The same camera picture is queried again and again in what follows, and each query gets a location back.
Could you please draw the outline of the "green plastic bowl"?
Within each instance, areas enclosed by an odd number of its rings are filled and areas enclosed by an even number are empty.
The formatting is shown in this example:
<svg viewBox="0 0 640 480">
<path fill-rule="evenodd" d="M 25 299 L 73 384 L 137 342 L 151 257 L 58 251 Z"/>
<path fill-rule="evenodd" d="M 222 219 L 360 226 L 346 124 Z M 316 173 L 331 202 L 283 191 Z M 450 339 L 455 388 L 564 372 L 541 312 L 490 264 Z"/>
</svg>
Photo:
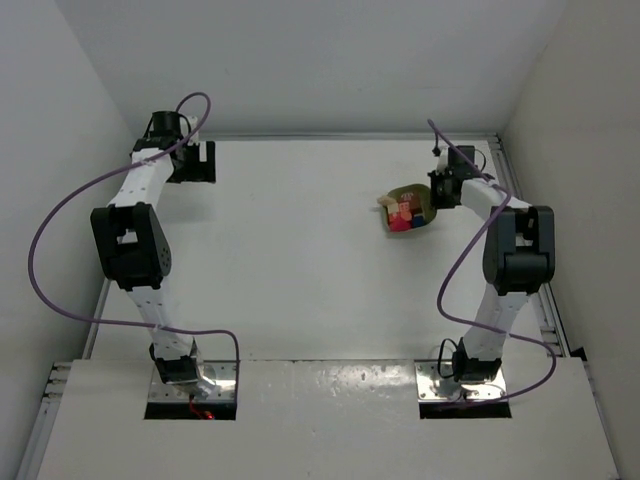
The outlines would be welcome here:
<svg viewBox="0 0 640 480">
<path fill-rule="evenodd" d="M 376 203 L 383 230 L 391 236 L 421 233 L 437 216 L 431 205 L 431 189 L 421 183 L 392 189 L 379 196 Z"/>
</svg>

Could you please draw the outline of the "brown printed rectangular block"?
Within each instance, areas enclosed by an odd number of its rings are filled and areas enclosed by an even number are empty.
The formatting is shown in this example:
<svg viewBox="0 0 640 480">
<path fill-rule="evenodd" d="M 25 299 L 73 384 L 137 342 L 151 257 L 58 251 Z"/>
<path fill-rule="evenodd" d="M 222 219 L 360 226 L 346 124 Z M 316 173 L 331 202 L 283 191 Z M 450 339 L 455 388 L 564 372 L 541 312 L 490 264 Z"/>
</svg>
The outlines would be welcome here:
<svg viewBox="0 0 640 480">
<path fill-rule="evenodd" d="M 416 191 L 405 191 L 398 196 L 399 204 L 407 204 L 409 209 L 421 206 L 420 195 Z"/>
</svg>

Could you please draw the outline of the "salmon cube block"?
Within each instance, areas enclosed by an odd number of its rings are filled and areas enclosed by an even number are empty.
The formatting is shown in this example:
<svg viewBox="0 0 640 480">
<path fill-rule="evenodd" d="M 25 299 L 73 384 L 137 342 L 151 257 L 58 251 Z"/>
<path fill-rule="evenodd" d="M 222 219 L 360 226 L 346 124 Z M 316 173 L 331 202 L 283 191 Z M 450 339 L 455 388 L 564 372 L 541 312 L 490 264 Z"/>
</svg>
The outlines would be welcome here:
<svg viewBox="0 0 640 480">
<path fill-rule="evenodd" d="M 407 204 L 399 204 L 398 202 L 387 207 L 388 220 L 390 217 L 398 216 L 411 222 L 413 217 L 421 212 L 420 208 L 409 209 Z"/>
</svg>

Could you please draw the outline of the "natural wood cube block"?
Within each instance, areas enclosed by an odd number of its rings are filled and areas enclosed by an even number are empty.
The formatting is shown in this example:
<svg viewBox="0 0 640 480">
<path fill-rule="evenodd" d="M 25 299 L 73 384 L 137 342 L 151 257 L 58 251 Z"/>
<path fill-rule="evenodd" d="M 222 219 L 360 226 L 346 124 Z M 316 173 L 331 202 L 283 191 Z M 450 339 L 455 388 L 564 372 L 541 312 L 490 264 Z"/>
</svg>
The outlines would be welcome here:
<svg viewBox="0 0 640 480">
<path fill-rule="evenodd" d="M 384 195 L 377 199 L 377 203 L 382 207 L 389 207 L 397 203 L 397 200 L 393 197 Z"/>
</svg>

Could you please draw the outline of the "magenta roof block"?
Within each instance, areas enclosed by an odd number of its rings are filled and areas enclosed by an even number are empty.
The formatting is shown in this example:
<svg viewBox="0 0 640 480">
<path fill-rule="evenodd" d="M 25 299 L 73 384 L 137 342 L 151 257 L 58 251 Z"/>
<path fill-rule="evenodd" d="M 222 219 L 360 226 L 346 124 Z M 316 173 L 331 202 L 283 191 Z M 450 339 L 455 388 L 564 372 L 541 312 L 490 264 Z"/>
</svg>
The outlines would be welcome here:
<svg viewBox="0 0 640 480">
<path fill-rule="evenodd" d="M 398 216 L 389 218 L 388 227 L 389 231 L 394 233 L 405 232 L 412 228 L 410 221 Z"/>
</svg>

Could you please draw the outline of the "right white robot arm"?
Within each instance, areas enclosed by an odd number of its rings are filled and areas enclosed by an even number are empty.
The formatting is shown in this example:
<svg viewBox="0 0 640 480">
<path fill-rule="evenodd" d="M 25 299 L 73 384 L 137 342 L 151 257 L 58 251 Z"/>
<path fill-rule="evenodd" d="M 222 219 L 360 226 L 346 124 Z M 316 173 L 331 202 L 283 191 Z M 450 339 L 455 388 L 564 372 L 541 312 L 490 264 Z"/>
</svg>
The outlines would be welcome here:
<svg viewBox="0 0 640 480">
<path fill-rule="evenodd" d="M 451 146 L 447 159 L 429 173 L 430 205 L 436 210 L 465 207 L 482 221 L 451 270 L 436 297 L 439 313 L 468 327 L 456 343 L 448 378 L 462 384 L 495 379 L 504 343 L 512 337 L 526 343 L 541 341 L 515 335 L 512 328 L 520 310 L 555 273 L 555 219 L 548 206 L 533 206 L 503 189 L 474 160 L 471 146 Z M 470 321 L 445 311 L 447 287 L 473 247 L 484 240 L 482 273 L 486 282 L 475 319 Z"/>
</svg>

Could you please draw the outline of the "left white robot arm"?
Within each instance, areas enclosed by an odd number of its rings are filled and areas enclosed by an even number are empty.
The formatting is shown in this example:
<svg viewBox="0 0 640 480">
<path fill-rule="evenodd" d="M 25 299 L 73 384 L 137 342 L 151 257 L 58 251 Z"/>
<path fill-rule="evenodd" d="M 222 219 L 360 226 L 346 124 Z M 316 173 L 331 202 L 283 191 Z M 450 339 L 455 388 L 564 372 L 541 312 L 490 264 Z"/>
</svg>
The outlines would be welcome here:
<svg viewBox="0 0 640 480">
<path fill-rule="evenodd" d="M 166 184 L 216 181 L 215 145 L 199 140 L 195 123 L 178 111 L 153 113 L 131 153 L 133 169 L 109 204 L 92 211 L 90 222 L 105 277 L 128 294 L 149 331 L 160 380 L 204 399 L 215 381 L 205 373 L 194 336 L 177 331 L 172 253 L 156 214 Z"/>
</svg>

